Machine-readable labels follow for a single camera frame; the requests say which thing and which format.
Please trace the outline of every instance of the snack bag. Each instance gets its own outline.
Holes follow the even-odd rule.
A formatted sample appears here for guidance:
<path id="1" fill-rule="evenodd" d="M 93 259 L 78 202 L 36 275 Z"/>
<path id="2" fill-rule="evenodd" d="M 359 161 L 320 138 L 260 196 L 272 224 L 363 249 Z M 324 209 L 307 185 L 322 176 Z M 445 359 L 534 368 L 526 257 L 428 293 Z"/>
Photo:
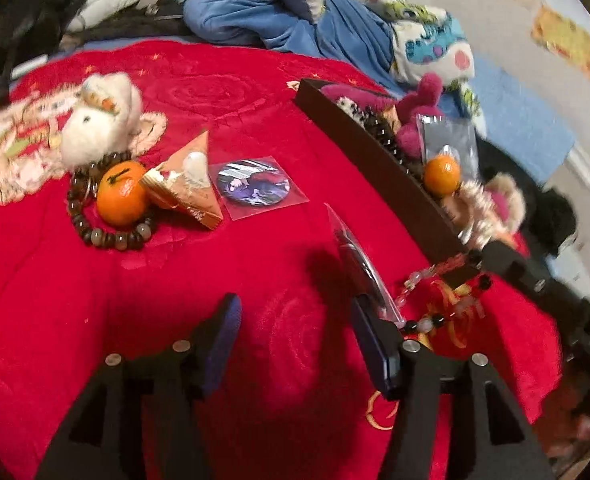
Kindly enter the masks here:
<path id="1" fill-rule="evenodd" d="M 159 207 L 182 211 L 214 229 L 224 216 L 208 177 L 207 154 L 206 131 L 149 170 L 140 183 Z"/>

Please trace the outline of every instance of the brown box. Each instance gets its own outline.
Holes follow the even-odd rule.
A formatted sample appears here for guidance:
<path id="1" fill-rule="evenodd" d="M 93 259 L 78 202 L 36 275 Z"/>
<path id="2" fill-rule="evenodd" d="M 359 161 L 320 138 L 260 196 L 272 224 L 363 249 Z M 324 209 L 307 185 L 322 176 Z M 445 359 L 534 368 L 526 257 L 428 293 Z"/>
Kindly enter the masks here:
<path id="1" fill-rule="evenodd" d="M 454 225 L 422 185 L 366 130 L 319 91 L 330 83 L 302 79 L 295 103 L 369 180 L 432 264 L 467 253 L 468 249 L 457 238 Z M 444 280 L 454 288 L 477 274 L 478 270 L 467 266 L 446 274 Z"/>

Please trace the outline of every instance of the orange fruit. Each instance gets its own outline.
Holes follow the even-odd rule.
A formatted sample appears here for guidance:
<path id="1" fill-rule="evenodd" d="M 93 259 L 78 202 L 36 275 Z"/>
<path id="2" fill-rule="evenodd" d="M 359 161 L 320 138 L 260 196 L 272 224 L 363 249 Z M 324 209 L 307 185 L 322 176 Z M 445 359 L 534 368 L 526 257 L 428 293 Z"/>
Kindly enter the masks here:
<path id="1" fill-rule="evenodd" d="M 450 155 L 441 153 L 424 167 L 424 186 L 437 196 L 453 194 L 459 187 L 461 168 Z"/>
<path id="2" fill-rule="evenodd" d="M 138 219 L 148 207 L 146 190 L 139 179 L 146 168 L 134 160 L 115 164 L 108 170 L 97 189 L 97 212 L 107 224 L 126 227 Z"/>

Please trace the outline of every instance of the red blanket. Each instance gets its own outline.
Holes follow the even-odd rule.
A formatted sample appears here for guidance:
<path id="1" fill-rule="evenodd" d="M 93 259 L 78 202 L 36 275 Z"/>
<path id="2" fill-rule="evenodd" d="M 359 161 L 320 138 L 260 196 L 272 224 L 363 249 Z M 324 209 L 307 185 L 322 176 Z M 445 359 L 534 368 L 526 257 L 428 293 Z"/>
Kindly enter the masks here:
<path id="1" fill-rule="evenodd" d="M 106 354 L 157 352 L 233 291 L 244 310 L 238 341 L 222 387 L 198 404 L 216 478 L 376 478 L 393 406 L 372 397 L 324 202 L 389 286 L 427 262 L 370 184 L 295 106 L 287 83 L 319 77 L 377 86 L 341 62 L 150 41 L 51 63 L 12 97 L 118 71 L 140 88 L 146 110 L 168 118 L 143 163 L 164 160 L 207 123 L 212 163 L 273 156 L 310 201 L 235 222 L 226 216 L 213 232 L 177 218 L 140 253 L 82 244 L 66 214 L 66 178 L 0 206 L 1 460 L 17 480 L 30 480 Z M 436 347 L 489 355 L 533 420 L 558 377 L 553 323 L 503 283 L 484 306 L 465 350 L 447 340 Z M 413 310 L 421 315 L 426 305 L 416 301 Z M 433 478 L 443 477 L 447 439 L 444 412 Z"/>

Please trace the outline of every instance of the round badge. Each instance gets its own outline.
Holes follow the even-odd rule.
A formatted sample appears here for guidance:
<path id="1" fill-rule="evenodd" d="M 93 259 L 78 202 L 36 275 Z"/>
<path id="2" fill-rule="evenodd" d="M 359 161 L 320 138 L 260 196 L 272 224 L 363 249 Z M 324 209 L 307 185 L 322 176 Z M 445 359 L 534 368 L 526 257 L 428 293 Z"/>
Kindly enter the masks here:
<path id="1" fill-rule="evenodd" d="M 230 200 L 266 207 L 287 197 L 290 182 L 278 168 L 248 159 L 226 164 L 217 174 L 217 189 Z"/>

